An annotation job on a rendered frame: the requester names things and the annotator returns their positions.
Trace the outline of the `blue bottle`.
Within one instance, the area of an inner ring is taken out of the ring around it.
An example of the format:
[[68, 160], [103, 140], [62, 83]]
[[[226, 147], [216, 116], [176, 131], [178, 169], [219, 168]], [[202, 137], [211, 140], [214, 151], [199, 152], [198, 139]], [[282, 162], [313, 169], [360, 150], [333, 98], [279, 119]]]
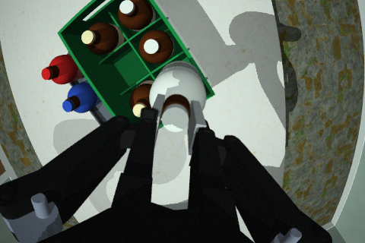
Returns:
[[87, 80], [75, 84], [68, 92], [62, 108], [66, 112], [85, 113], [101, 102]]

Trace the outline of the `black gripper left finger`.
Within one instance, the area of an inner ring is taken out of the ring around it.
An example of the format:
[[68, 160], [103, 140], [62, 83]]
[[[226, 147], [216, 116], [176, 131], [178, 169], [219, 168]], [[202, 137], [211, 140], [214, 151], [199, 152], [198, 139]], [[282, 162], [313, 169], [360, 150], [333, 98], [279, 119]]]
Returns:
[[164, 99], [158, 94], [152, 108], [141, 108], [139, 122], [114, 116], [39, 170], [0, 185], [0, 214], [17, 241], [37, 243], [61, 232], [130, 149], [100, 243], [150, 243], [154, 148]]

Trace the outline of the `brown bottle with white cap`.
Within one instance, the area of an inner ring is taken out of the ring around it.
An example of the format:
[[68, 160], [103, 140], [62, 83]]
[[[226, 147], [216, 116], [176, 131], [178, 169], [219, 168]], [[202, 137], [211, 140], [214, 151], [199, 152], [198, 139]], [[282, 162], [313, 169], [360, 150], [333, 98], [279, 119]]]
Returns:
[[162, 30], [151, 30], [146, 32], [140, 39], [138, 49], [141, 57], [146, 62], [160, 64], [165, 62], [173, 54], [174, 42]]
[[119, 6], [118, 17], [124, 27], [136, 32], [157, 19], [154, 9], [147, 0], [123, 1]]

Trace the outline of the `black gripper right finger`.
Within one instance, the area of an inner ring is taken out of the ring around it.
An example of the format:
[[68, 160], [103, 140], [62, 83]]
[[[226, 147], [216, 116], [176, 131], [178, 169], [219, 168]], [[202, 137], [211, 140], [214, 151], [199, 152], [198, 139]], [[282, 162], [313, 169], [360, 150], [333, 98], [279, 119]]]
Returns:
[[332, 243], [239, 138], [215, 136], [199, 101], [190, 114], [188, 209], [199, 209], [198, 243], [247, 243], [236, 208], [255, 243]]

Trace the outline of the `red bottle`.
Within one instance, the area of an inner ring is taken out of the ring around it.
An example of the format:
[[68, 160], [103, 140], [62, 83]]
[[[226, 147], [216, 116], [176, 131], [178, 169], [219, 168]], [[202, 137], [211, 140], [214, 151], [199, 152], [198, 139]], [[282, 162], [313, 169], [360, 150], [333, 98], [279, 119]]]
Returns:
[[[79, 70], [70, 54], [58, 55], [42, 70], [44, 80], [51, 80], [56, 84], [67, 84], [81, 79], [84, 75]], [[55, 79], [54, 79], [55, 78]]]

